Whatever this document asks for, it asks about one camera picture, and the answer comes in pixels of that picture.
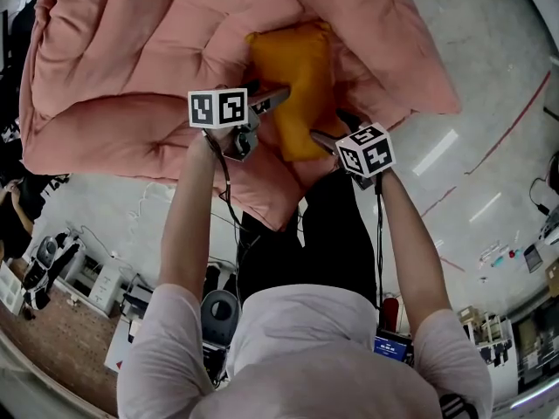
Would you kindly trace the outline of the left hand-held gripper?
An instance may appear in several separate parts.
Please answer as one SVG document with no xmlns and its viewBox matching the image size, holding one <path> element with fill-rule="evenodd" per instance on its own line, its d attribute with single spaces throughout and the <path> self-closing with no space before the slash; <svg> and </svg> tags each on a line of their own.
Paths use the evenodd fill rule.
<svg viewBox="0 0 559 419">
<path fill-rule="evenodd" d="M 244 161 L 258 146 L 259 116 L 286 101 L 290 92 L 288 86 L 261 92 L 259 79 L 251 79 L 238 88 L 191 91 L 189 125 L 210 131 L 230 128 L 232 139 L 223 155 Z"/>
</svg>

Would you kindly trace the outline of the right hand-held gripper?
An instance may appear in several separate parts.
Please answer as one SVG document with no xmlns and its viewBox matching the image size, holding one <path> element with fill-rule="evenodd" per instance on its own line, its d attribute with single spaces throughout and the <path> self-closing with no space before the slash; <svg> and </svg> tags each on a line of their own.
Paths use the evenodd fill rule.
<svg viewBox="0 0 559 419">
<path fill-rule="evenodd" d="M 338 155 L 342 166 L 362 190 L 375 184 L 375 176 L 396 164 L 396 157 L 388 131 L 379 123 L 362 128 L 361 118 L 341 108 L 337 117 L 352 133 L 343 138 L 311 129 L 311 139 L 330 155 Z"/>
</svg>

